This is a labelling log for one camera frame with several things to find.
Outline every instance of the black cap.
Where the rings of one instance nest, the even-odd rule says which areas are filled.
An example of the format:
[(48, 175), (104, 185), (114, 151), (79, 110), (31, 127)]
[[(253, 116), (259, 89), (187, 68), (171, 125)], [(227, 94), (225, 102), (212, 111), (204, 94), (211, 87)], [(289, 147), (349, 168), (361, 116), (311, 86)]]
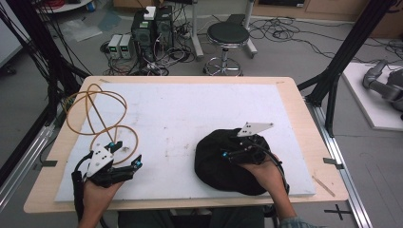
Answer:
[(204, 137), (196, 147), (195, 172), (206, 184), (221, 191), (257, 196), (266, 192), (246, 169), (222, 158), (225, 150), (240, 150), (236, 138), (240, 128), (219, 129)]

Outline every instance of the desk leg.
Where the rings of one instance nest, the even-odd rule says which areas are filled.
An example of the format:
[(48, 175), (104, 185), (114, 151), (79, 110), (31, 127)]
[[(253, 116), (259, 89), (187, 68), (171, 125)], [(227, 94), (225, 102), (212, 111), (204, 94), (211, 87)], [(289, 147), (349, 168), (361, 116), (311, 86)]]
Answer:
[[(250, 22), (250, 19), (251, 19), (254, 2), (255, 2), (255, 0), (248, 0), (248, 3), (246, 5), (244, 27), (247, 30), (249, 30), (249, 22)], [(248, 41), (247, 46), (248, 46), (249, 51), (251, 52), (251, 58), (253, 59), (253, 57), (255, 57), (255, 55), (258, 54), (258, 50), (255, 48), (254, 44), (252, 43), (252, 41), (250, 39)]]
[(196, 60), (203, 58), (202, 46), (198, 37), (198, 0), (192, 2), (192, 43), (196, 51)]

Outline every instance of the chrome stool leg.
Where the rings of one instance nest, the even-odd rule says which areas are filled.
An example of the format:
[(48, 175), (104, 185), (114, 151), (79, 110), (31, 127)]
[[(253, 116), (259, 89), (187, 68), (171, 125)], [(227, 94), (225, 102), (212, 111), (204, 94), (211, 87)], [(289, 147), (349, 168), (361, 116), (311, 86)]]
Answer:
[(210, 59), (204, 65), (203, 72), (211, 76), (243, 76), (240, 64), (227, 56), (228, 48), (223, 48), (221, 57)]

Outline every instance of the stool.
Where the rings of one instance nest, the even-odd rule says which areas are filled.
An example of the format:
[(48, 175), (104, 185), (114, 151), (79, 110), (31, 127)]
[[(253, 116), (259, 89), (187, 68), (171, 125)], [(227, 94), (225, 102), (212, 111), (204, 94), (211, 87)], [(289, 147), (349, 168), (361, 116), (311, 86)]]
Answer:
[(208, 28), (207, 38), (212, 44), (222, 47), (222, 54), (221, 57), (214, 57), (208, 61), (204, 65), (203, 72), (211, 76), (242, 76), (240, 64), (227, 56), (229, 48), (241, 48), (247, 44), (248, 30), (232, 22), (219, 22)]

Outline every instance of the white platform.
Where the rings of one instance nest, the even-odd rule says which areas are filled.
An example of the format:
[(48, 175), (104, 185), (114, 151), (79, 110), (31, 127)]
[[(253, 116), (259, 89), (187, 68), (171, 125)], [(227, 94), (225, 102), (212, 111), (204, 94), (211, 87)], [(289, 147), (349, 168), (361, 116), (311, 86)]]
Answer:
[[(381, 95), (362, 85), (365, 73), (374, 65), (350, 63), (344, 70), (343, 77), (352, 90), (362, 112), (373, 129), (403, 131), (403, 121), (400, 116), (403, 114), (395, 110), (390, 103), (382, 99)], [(377, 79), (386, 84), (391, 70), (387, 66), (382, 75)]]
[[(144, 166), (123, 185), (116, 200), (243, 197), (200, 181), (194, 172), (194, 157), (203, 137), (216, 129), (243, 127), (246, 122), (274, 123), (260, 135), (283, 160), (290, 196), (312, 196), (316, 192), (275, 85), (103, 84), (102, 88), (116, 91), (127, 100), (122, 124), (134, 128), (140, 138), (138, 151), (130, 161), (143, 154)], [(95, 102), (108, 122), (120, 118), (123, 109), (116, 102), (106, 96), (97, 96)], [(82, 132), (88, 130), (85, 122)], [(78, 138), (56, 201), (73, 200), (70, 173), (87, 153), (92, 138)], [(134, 143), (127, 131), (120, 131), (118, 138), (124, 146), (132, 147)], [(100, 139), (98, 143), (109, 143), (107, 137)], [(119, 160), (125, 152), (115, 154)], [(84, 173), (86, 166), (81, 166)]]

